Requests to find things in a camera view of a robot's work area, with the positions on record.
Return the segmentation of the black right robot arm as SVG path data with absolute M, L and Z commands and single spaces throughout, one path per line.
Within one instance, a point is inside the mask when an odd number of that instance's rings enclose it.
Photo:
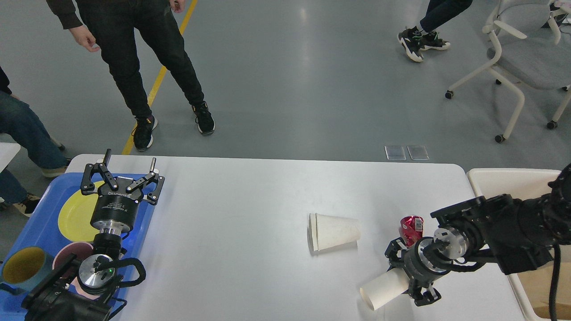
M 549 193 L 534 199 L 479 196 L 432 212 L 439 224 L 434 236 L 411 246 L 402 237 L 388 244 L 388 271 L 397 272 L 402 293 L 423 306 L 441 298 L 434 281 L 450 272 L 475 272 L 496 263 L 508 276 L 553 262 L 548 308 L 555 321 L 561 246 L 570 244 L 570 167 L 548 186 Z

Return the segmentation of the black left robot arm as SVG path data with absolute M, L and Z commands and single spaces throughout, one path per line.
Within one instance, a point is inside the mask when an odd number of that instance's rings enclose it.
M 22 301 L 25 320 L 108 321 L 127 304 L 116 293 L 145 280 L 142 262 L 127 252 L 123 241 L 137 235 L 139 207 L 157 204 L 165 178 L 155 167 L 156 158 L 137 179 L 115 176 L 108 170 L 111 156 L 107 150 L 102 160 L 88 163 L 79 186 L 82 195 L 95 196 L 88 210 L 96 230 L 90 254 L 81 259 L 71 253 L 41 278 Z

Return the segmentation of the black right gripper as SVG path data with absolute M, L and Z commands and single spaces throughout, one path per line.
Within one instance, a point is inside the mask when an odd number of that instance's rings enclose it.
M 406 245 L 402 238 L 389 242 L 385 250 L 387 272 L 403 270 L 407 278 L 406 293 L 417 307 L 430 305 L 441 299 L 434 282 L 450 272 L 462 272 L 467 266 L 455 264 L 469 250 L 469 242 L 462 236 L 426 236 Z

